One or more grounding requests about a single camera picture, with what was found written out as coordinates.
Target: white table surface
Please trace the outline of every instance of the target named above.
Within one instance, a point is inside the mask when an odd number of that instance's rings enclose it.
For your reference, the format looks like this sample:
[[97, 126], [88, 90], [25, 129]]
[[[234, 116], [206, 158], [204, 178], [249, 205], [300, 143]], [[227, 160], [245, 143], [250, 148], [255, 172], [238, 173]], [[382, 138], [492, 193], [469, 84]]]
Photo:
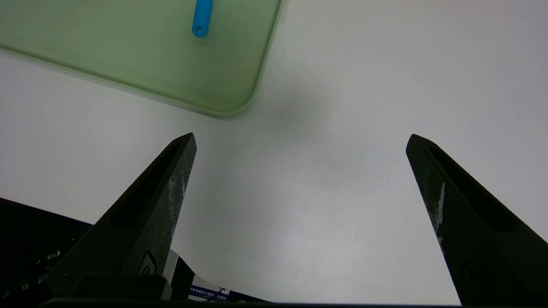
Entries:
[[94, 223], [194, 132], [172, 248], [206, 280], [458, 304], [406, 143], [438, 143], [548, 238], [546, 16], [543, 0], [291, 0], [251, 107], [226, 119], [0, 55], [0, 196]]

